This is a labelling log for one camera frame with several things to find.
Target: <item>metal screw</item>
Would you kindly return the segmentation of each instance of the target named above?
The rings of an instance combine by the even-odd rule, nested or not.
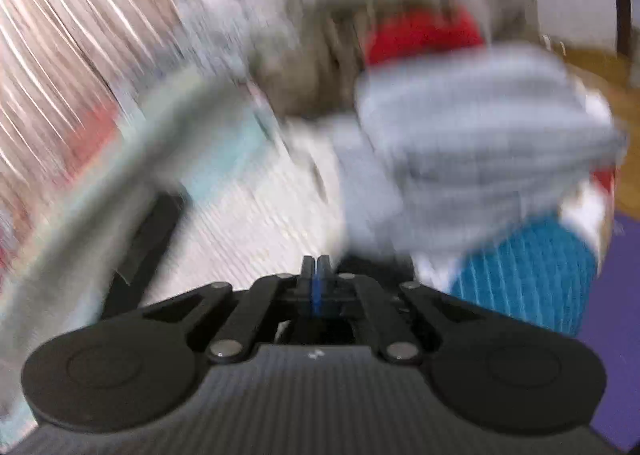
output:
[[[230,358],[242,352],[242,344],[236,340],[220,340],[209,347],[209,352],[217,358]]]
[[[405,281],[400,284],[403,289],[418,289],[422,286],[419,281]]]
[[[386,353],[391,358],[398,359],[399,361],[406,361],[408,359],[415,358],[420,351],[413,343],[401,341],[398,343],[391,343],[386,348]]]

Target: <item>round joint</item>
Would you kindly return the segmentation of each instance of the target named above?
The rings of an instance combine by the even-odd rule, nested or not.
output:
[[[400,284],[403,289],[419,289],[422,284],[419,281],[405,281]]]
[[[220,340],[209,347],[209,352],[217,358],[230,358],[242,352],[242,344],[236,340]]]
[[[401,341],[398,343],[391,343],[386,348],[386,353],[389,357],[398,359],[399,361],[408,361],[409,359],[415,358],[420,351],[413,343]]]

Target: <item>purple mat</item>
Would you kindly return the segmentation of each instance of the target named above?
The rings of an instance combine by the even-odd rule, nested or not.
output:
[[[640,440],[640,222],[616,214],[600,277],[591,285],[578,335],[607,369],[593,427],[628,451]]]

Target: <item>blue cloth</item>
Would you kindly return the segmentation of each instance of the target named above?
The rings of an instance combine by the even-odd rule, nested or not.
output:
[[[548,216],[471,255],[451,294],[575,336],[596,273],[585,243]]]

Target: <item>ribbed gray surface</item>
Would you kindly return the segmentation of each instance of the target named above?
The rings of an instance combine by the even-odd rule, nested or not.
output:
[[[587,428],[546,438],[486,432],[457,418],[414,369],[367,347],[268,345],[217,367],[188,403],[108,435],[41,427],[15,455],[606,455]]]

